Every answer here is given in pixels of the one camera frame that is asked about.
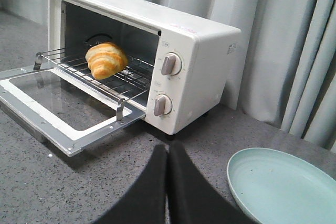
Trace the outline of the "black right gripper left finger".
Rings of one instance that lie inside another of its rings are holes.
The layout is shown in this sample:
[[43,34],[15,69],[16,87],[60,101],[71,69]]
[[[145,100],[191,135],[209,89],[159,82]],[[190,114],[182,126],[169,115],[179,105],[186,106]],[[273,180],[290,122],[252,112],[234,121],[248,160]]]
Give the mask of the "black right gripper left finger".
[[164,145],[155,146],[137,180],[94,223],[165,223],[166,163]]

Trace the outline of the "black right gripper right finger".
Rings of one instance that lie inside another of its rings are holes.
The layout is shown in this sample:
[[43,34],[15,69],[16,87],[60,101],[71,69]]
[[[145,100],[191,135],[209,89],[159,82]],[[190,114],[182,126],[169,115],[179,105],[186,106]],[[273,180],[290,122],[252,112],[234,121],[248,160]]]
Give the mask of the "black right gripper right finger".
[[178,141],[169,148],[167,197],[170,223],[253,223],[211,186]]

